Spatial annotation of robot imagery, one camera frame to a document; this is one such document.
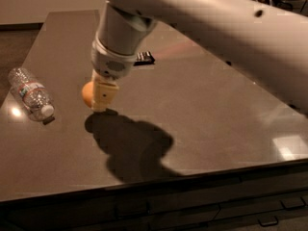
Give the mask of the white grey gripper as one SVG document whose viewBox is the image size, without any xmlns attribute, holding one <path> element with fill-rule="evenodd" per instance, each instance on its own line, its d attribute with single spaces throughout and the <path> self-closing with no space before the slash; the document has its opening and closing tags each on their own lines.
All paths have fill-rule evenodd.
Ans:
<svg viewBox="0 0 308 231">
<path fill-rule="evenodd" d="M 94 71 L 91 74 L 93 81 L 91 107 L 95 112 L 104 112 L 119 90 L 116 82 L 99 81 L 100 75 L 114 79 L 125 77 L 135 62 L 136 52 L 137 47 L 127 41 L 102 42 L 100 39 L 93 41 L 91 62 Z"/>
</svg>

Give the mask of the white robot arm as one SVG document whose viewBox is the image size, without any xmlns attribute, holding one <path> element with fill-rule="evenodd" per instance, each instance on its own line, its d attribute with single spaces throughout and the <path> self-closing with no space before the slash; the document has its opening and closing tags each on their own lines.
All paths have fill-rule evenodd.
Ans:
<svg viewBox="0 0 308 231">
<path fill-rule="evenodd" d="M 126 76 L 159 21 L 308 112 L 308 17 L 252 0 L 106 0 L 91 49 L 95 76 Z"/>
</svg>

